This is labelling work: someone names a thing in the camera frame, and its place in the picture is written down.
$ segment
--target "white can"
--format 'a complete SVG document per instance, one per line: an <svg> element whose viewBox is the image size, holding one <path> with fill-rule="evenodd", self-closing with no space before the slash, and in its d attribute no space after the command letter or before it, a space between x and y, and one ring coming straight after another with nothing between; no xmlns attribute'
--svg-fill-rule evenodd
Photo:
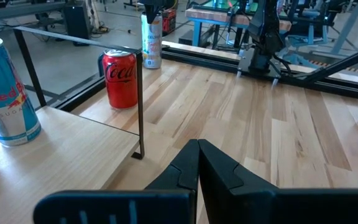
<svg viewBox="0 0 358 224"><path fill-rule="evenodd" d="M147 17L142 13L142 51L145 68L161 67L162 16L158 13L153 23L147 23Z"/></svg>

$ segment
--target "wooden table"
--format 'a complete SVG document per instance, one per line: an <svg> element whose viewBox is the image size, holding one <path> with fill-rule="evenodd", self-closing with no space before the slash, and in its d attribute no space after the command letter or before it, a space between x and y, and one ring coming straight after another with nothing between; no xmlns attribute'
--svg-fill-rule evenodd
<svg viewBox="0 0 358 224"><path fill-rule="evenodd" d="M109 189L143 189L192 138L279 187L358 187L357 99L280 83L271 90L270 82L169 60L143 74L147 151L128 160ZM104 90L72 113L137 129L136 108L109 109ZM197 207L198 223L207 223L202 196Z"/></svg>
<svg viewBox="0 0 358 224"><path fill-rule="evenodd" d="M214 12L203 9L187 9L185 16L189 21L194 22L193 46L199 46L200 44L201 27L203 22L217 25L217 30L219 32L219 26L228 26L230 21L230 16L228 16L225 12ZM251 18L252 16L237 15L233 18L232 26L246 29L250 22L249 19ZM286 33L290 29L291 22L280 21L281 33Z"/></svg>
<svg viewBox="0 0 358 224"><path fill-rule="evenodd" d="M68 189L104 189L139 137L48 106L42 132L16 147L0 144L0 224L32 223L36 203Z"/></svg>

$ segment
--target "black metal frame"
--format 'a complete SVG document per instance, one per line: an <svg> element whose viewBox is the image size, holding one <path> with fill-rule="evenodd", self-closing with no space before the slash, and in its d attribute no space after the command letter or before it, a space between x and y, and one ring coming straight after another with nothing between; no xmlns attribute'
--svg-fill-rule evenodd
<svg viewBox="0 0 358 224"><path fill-rule="evenodd" d="M235 60L230 58L218 57L215 55L207 55L199 52L189 50L175 49L172 47L163 47L162 57L167 60L174 60L177 62L189 63L192 65L212 68L224 72L231 72L236 74L238 71L243 76L257 78L259 80L274 81L279 79L280 83L295 85L302 88L312 90L325 91L342 96L349 96L358 98L358 83L345 80L338 80L329 78L328 76L345 69L355 63L358 63L358 53L349 57L345 61L339 61L329 67L321 70L316 70L309 74L309 78L295 78L289 76L280 76L275 71L270 71L268 75L255 74L248 71L250 57ZM291 71L292 75L302 74L301 72Z"/></svg>
<svg viewBox="0 0 358 224"><path fill-rule="evenodd" d="M29 75L31 78L31 82L34 86L34 90L37 94L37 98L40 102L40 107L46 106L47 102L45 101L45 97L43 94L42 87L40 85L40 82L38 80L37 72L35 71L34 64L32 63L31 55L29 52L29 49L27 48L27 44L25 43L25 39L23 36L23 32L30 32L33 34L38 35L45 35L47 37L53 37L53 38L59 38L64 40L69 40L73 42L79 42L82 44L88 44L93 45L97 47L103 47L106 49L116 49L121 50L125 52L132 53L136 56L136 68L137 68L137 109L138 109L138 121L139 121L139 134L135 134L139 136L139 147L140 152L134 152L132 157L135 159L143 159L145 150L144 150L144 124L143 124L143 87L142 87L142 80L143 80L143 74L142 74L142 49L132 49L128 47L121 47L116 45L106 45L102 44L97 41L93 40L86 40L81 39L77 37L71 37L68 35L63 34L56 34L53 32L47 32L43 30L38 29L31 29L27 27L15 27L14 28L14 34L17 40L17 43L19 44L19 48L22 52L23 59L25 62L25 65L27 67L27 70L29 71ZM85 102L87 99L91 98L93 95L95 95L98 91L102 90L106 86L106 82L104 81L104 77L99 77L99 79L92 83L91 85L86 86L78 93L72 94L67 96L64 100L58 101L50 106L70 112L83 102Z"/></svg>

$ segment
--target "coca-cola logo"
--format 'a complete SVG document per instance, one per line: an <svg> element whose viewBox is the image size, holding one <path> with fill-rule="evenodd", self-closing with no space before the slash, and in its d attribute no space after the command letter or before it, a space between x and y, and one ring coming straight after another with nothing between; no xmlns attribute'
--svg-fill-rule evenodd
<svg viewBox="0 0 358 224"><path fill-rule="evenodd" d="M117 63L111 63L106 67L104 73L106 74L107 81L111 83L127 83L136 79L135 66L118 67Z"/></svg>

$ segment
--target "red can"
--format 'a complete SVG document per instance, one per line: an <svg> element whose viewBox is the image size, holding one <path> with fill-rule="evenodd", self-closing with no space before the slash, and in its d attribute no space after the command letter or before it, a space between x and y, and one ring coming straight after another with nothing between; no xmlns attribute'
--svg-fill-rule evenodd
<svg viewBox="0 0 358 224"><path fill-rule="evenodd" d="M110 105L116 109L135 106L137 104L135 55L106 49L102 65Z"/></svg>

